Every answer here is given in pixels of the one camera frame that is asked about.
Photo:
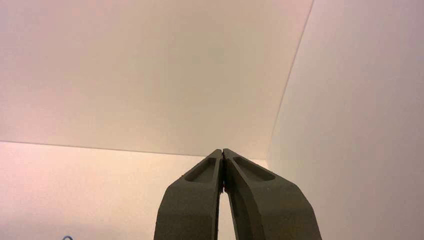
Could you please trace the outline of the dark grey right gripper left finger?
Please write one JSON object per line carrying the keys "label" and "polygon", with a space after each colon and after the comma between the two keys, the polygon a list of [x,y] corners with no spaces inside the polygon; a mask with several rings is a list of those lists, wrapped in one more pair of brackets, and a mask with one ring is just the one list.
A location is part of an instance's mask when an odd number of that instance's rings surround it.
{"label": "dark grey right gripper left finger", "polygon": [[223,152],[214,150],[170,184],[159,205],[155,240],[216,240]]}

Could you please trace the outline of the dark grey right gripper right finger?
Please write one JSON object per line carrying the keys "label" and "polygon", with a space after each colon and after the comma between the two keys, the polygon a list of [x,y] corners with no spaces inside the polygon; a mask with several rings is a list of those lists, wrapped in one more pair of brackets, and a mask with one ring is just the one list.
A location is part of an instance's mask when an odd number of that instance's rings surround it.
{"label": "dark grey right gripper right finger", "polygon": [[224,190],[238,240],[320,240],[312,205],[285,178],[223,149]]}

